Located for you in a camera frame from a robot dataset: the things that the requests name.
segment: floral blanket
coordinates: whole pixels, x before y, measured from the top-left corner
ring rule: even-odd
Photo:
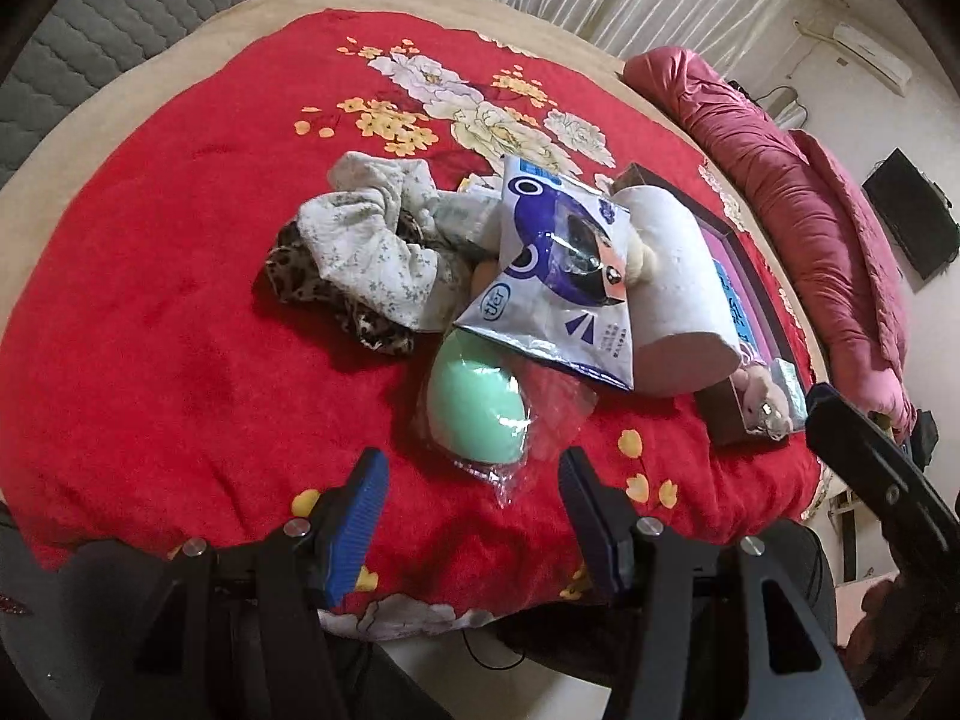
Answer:
[[[326,10],[173,98],[64,213],[0,346],[0,487],[47,565],[77,544],[165,555],[191,536],[262,538],[303,490],[343,483],[365,446],[390,493],[338,632],[475,625],[589,590],[537,457],[506,509],[425,447],[416,399],[436,342],[391,359],[332,312],[280,304],[261,275],[275,233],[345,151],[418,156],[440,189],[515,153],[603,185],[631,161],[718,218],[736,217],[702,153],[592,81],[467,30]],[[800,374],[802,333],[750,236],[736,232]],[[637,512],[728,541],[798,517],[819,479],[803,436],[714,450],[692,396],[598,391],[580,432]]]

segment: pink quilt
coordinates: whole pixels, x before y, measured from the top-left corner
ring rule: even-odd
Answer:
[[[736,183],[760,218],[827,346],[834,386],[909,432],[906,310],[877,216],[827,148],[784,132],[699,55],[661,47],[627,62],[623,79],[656,103]]]

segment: beige bed sheet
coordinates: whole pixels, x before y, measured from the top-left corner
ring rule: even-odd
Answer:
[[[0,190],[0,333],[40,253],[70,200],[120,143],[163,103],[216,73],[257,38],[327,8],[409,13],[447,28],[472,29],[579,71],[597,85],[696,143],[619,80],[623,62],[584,40],[493,0],[249,0],[223,11],[174,47],[128,71],[80,105],[53,130]],[[733,196],[738,192],[721,177]],[[817,377],[824,358],[797,295],[770,244],[741,200],[742,218],[776,274],[808,338]]]

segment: plastic bag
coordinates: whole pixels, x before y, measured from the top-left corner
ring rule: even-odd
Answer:
[[[556,459],[596,405],[574,376],[453,329],[421,391],[418,430],[456,466],[493,486],[501,507],[538,461]]]
[[[630,391],[630,212],[517,157],[505,161],[500,210],[503,272],[455,324]]]

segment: white paper roll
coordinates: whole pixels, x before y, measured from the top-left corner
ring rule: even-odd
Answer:
[[[613,202],[656,255],[652,279],[627,290],[634,390],[666,397],[726,379],[740,365],[739,340],[696,218],[660,187],[630,187]]]

